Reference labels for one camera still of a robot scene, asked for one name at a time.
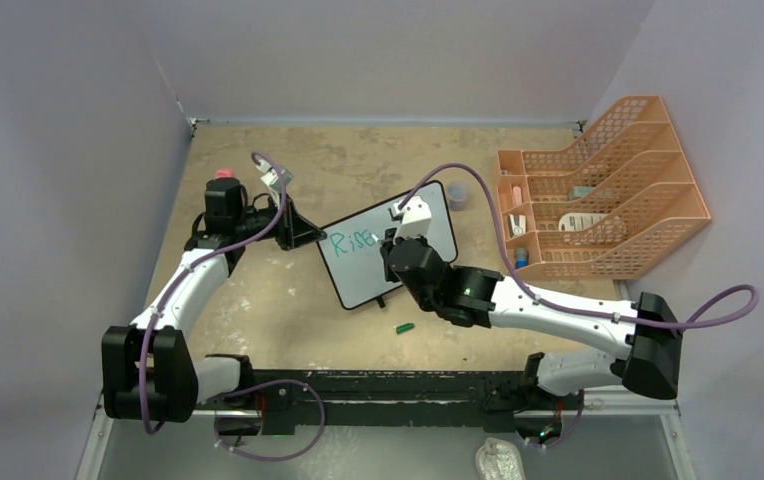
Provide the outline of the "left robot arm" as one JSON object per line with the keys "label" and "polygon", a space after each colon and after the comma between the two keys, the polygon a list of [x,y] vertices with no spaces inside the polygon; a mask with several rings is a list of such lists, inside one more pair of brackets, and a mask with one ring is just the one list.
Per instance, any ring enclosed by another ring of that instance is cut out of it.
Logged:
{"label": "left robot arm", "polygon": [[219,397],[242,409],[255,399],[249,359],[211,354],[193,361],[186,338],[212,295],[231,277],[247,245],[273,239],[289,251],[325,239],[299,214],[286,191],[288,173],[266,173],[265,206],[258,208],[234,176],[207,182],[205,207],[192,223],[180,264],[155,300],[127,326],[101,341],[103,404],[108,416],[141,420],[155,432],[187,421],[195,407]]}

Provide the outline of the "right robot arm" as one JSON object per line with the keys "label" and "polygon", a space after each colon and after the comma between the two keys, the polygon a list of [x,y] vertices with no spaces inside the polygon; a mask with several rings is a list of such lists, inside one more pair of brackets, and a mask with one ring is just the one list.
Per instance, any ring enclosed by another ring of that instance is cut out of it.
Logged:
{"label": "right robot arm", "polygon": [[424,237],[403,239],[394,229],[386,230],[380,253],[387,280],[453,325],[531,330],[583,344],[577,352],[528,357],[519,392],[531,406],[610,385],[658,400],[677,396],[683,335],[659,295],[608,301],[522,289],[499,272],[453,266]]}

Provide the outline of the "green marker cap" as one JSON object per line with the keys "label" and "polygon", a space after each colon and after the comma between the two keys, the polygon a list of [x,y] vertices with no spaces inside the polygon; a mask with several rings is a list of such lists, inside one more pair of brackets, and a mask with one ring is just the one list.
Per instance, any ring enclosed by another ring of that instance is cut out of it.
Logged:
{"label": "green marker cap", "polygon": [[410,331],[410,330],[412,330],[414,328],[415,328],[415,324],[414,323],[411,323],[411,322],[404,323],[404,324],[398,325],[395,328],[395,332],[396,332],[397,335],[401,335],[401,334],[403,334],[405,332],[408,332],[408,331]]}

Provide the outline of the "small whiteboard black frame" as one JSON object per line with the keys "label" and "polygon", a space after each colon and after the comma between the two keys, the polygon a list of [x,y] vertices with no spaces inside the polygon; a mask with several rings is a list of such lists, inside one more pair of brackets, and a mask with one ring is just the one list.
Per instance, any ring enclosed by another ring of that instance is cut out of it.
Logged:
{"label": "small whiteboard black frame", "polygon": [[[454,261],[458,247],[444,185],[438,180],[430,181],[417,195],[429,205],[432,213],[426,235],[428,243],[443,260]],[[379,242],[374,242],[370,235],[373,233],[381,240],[387,229],[394,228],[388,208],[405,196],[400,193],[322,228],[327,238],[317,246],[344,309],[353,310],[400,287],[385,279]]]}

